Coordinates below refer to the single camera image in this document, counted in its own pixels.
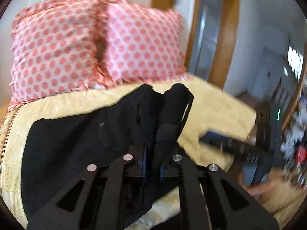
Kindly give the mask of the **person's right hand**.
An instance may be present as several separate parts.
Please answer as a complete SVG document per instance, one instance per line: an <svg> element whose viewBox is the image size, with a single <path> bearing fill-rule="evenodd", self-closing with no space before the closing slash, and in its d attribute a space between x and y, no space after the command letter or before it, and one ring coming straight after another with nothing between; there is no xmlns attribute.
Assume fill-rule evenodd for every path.
<svg viewBox="0 0 307 230"><path fill-rule="evenodd" d="M278 179L269 177L268 180L258 185L246 186L243 182L243 171L238 175L237 181L251 196L257 197L260 202L269 201L279 185Z"/></svg>

